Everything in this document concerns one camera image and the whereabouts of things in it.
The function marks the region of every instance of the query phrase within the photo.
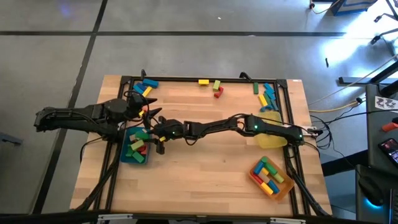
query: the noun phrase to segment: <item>white cable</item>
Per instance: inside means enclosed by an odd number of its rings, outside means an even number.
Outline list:
[[[351,83],[351,84],[349,84],[349,85],[346,85],[344,88],[342,88],[342,89],[340,89],[340,90],[337,90],[337,91],[335,91],[335,92],[333,92],[333,93],[330,93],[329,95],[324,96],[324,97],[320,98],[319,100],[315,100],[314,102],[312,102],[312,103],[310,103],[310,104],[308,104],[308,105],[310,106],[310,105],[313,105],[314,103],[318,103],[319,101],[321,101],[321,100],[323,100],[323,99],[325,99],[325,98],[328,98],[329,96],[334,95],[334,94],[340,92],[341,90],[344,90],[344,89],[347,88],[347,87],[350,87],[350,86],[352,86],[352,85],[355,85],[356,83],[362,81],[364,78],[370,76],[370,75],[371,75],[372,73],[374,73],[375,71],[379,70],[381,67],[385,66],[387,63],[389,63],[392,59],[396,58],[397,56],[398,56],[398,54],[392,56],[392,58],[390,58],[388,61],[384,62],[382,65],[380,65],[379,67],[377,67],[375,70],[371,71],[371,73],[365,75],[364,77],[360,78],[359,80],[356,80],[355,82],[353,82],[353,83]]]

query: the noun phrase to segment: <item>red block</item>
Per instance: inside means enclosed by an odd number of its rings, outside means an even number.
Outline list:
[[[145,150],[140,152],[140,153],[141,153],[141,155],[146,155],[147,154],[147,148],[145,148]]]
[[[218,92],[214,94],[215,98],[219,98],[221,96],[221,94],[223,94],[224,88],[219,86],[218,87]]]
[[[264,181],[261,180],[261,178],[259,176],[257,176],[256,174],[250,173],[254,180],[256,180],[259,184],[262,184]]]

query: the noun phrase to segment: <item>blue light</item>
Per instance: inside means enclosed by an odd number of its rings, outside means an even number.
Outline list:
[[[367,205],[371,209],[379,210],[383,209],[383,206],[373,205],[367,198],[364,199],[365,205]]]

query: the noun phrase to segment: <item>green block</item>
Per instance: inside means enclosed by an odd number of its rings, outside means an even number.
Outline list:
[[[134,152],[132,154],[133,158],[136,159],[136,161],[138,161],[139,163],[143,162],[145,160],[144,156],[142,156],[141,154],[139,154],[138,152]]]
[[[149,134],[143,133],[142,131],[138,131],[138,132],[136,132],[135,137],[136,137],[136,139],[148,140]]]
[[[132,154],[133,154],[134,152],[129,148],[128,150],[127,150],[127,153],[126,153],[126,157],[132,157]]]
[[[280,184],[285,180],[283,177],[281,177],[279,174],[275,174],[274,178],[276,181],[278,181]]]
[[[214,81],[214,85],[213,85],[214,91],[218,91],[218,87],[220,87],[220,83],[221,82],[219,80]]]
[[[263,162],[263,163],[267,163],[267,161],[268,161],[268,159],[267,159],[267,157],[263,157],[263,158],[261,158],[261,162]]]
[[[264,167],[269,171],[271,175],[275,175],[278,173],[278,171],[275,170],[275,168],[269,162],[267,162]]]
[[[268,105],[272,105],[271,99],[269,98],[269,96],[265,92],[264,92],[264,98],[266,99]]]
[[[138,142],[135,142],[135,143],[133,143],[133,144],[131,144],[131,149],[133,150],[133,151],[136,151],[137,149],[139,149],[140,147],[142,147],[144,145],[144,141],[143,140],[140,140],[140,141],[138,141]]]
[[[254,94],[259,94],[259,83],[253,83]]]

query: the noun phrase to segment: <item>yellow block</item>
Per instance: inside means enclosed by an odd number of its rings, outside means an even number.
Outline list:
[[[267,106],[268,105],[268,103],[267,103],[266,99],[264,98],[263,94],[259,95],[259,99],[260,99],[260,102],[261,102],[262,106]]]
[[[209,80],[199,80],[199,85],[209,85]]]
[[[269,194],[274,193],[274,191],[271,188],[269,188],[268,185],[264,182],[261,184],[261,187]]]
[[[152,90],[152,87],[148,86],[142,95],[146,97],[151,90]]]
[[[268,175],[269,174],[269,172],[268,172],[268,170],[266,170],[266,168],[261,168],[261,172],[263,172],[265,175]]]

